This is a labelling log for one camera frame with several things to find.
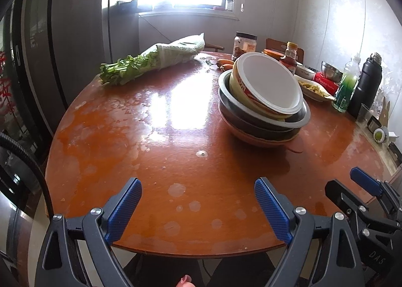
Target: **plate of food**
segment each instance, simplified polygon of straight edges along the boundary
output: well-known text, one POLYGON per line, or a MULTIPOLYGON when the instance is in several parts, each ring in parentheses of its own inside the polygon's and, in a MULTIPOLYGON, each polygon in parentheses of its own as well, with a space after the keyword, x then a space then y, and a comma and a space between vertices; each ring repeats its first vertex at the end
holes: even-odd
POLYGON ((301 91, 303 94, 310 99, 313 99, 318 102, 323 101, 335 101, 336 99, 328 93, 325 88, 314 81, 306 80, 300 76, 295 75, 295 79, 299 82, 301 91))

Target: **table surface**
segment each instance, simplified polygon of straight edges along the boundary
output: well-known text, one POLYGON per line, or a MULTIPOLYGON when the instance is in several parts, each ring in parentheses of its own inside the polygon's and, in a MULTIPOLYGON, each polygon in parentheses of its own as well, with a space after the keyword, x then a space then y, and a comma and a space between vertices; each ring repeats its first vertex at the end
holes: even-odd
POLYGON ((218 111, 221 72, 206 63, 223 57, 230 56, 201 53, 124 86, 101 86, 96 77, 70 105, 53 139, 46 181, 55 213, 85 215, 138 177, 142 198, 117 247, 220 257, 282 243, 254 197, 260 176, 318 215, 337 210, 324 194, 331 179, 370 199, 350 180, 352 167, 390 180, 353 119, 330 103, 307 99, 311 120, 299 134, 301 154, 236 139, 218 111))

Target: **finger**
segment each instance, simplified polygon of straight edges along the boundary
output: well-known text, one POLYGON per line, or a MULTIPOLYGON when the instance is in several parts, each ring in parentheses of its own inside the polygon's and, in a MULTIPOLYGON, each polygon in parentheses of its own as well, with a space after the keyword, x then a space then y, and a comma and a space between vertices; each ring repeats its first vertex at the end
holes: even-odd
POLYGON ((191 277, 188 274, 186 274, 182 279, 180 279, 176 287, 195 287, 195 286, 191 283, 191 277))

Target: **window sill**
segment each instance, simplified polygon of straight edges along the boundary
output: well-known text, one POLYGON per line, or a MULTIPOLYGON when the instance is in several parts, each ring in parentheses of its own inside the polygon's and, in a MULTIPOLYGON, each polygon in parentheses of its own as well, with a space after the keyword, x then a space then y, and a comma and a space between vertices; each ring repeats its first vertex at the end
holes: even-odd
POLYGON ((198 15, 198 16, 211 16, 222 17, 238 21, 238 17, 229 11, 215 11, 213 9, 205 8, 169 8, 169 9, 155 9, 151 12, 139 13, 141 17, 153 17, 163 15, 198 15))

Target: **green liquid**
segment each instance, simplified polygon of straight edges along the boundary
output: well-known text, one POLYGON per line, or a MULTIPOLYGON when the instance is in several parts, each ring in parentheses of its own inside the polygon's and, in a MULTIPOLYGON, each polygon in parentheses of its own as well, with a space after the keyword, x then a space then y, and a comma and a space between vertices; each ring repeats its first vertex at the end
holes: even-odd
POLYGON ((337 111, 345 112, 348 108, 356 82, 357 77, 355 75, 352 75, 351 73, 343 75, 342 81, 340 81, 339 89, 335 95, 336 101, 332 102, 332 106, 337 111))

